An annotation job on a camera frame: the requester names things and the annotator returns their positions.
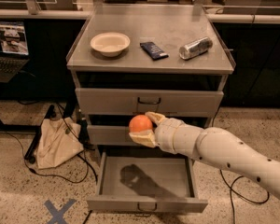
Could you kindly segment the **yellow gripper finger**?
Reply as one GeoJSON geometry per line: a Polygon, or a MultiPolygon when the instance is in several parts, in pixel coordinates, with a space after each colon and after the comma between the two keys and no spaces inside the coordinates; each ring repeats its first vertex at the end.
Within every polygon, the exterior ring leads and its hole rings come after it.
{"type": "Polygon", "coordinates": [[[146,147],[155,147],[157,145],[155,141],[155,134],[152,130],[145,130],[142,132],[130,132],[129,136],[135,143],[146,147]]]}
{"type": "Polygon", "coordinates": [[[166,120],[166,117],[161,113],[156,112],[146,112],[145,115],[156,125],[160,125],[163,121],[166,120]]]}

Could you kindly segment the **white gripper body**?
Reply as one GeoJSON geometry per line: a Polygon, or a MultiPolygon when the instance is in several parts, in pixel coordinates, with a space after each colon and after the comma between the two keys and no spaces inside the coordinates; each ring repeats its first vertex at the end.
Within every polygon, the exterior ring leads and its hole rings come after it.
{"type": "Polygon", "coordinates": [[[166,119],[155,129],[155,140],[162,151],[192,155],[202,128],[186,124],[180,119],[166,119]]]}

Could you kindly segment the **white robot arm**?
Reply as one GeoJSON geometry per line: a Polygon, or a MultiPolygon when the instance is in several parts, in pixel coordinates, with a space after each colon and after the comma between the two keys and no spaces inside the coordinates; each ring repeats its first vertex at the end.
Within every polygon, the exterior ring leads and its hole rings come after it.
{"type": "Polygon", "coordinates": [[[280,162],[258,153],[226,130],[217,127],[204,129],[181,119],[146,112],[130,120],[129,136],[137,144],[182,154],[242,175],[280,200],[280,162]]]}

